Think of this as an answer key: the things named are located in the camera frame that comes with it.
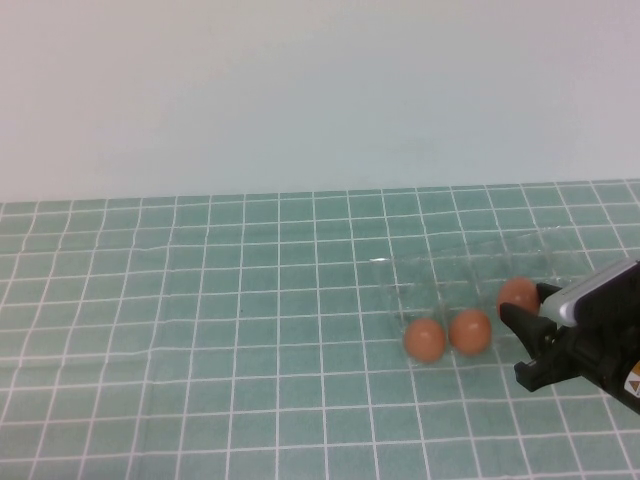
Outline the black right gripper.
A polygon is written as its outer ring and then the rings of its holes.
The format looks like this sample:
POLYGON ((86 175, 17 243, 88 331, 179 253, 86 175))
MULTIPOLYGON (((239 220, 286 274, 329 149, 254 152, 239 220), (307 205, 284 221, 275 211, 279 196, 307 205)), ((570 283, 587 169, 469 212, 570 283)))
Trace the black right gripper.
MULTIPOLYGON (((542 304, 561 287, 535 284, 542 304)), ((630 390, 630 374, 639 365, 639 308, 585 328, 558 327, 552 320, 508 302, 499 317, 519 339, 530 360, 514 365, 516 381, 530 392, 583 377, 633 412, 639 395, 630 390)))

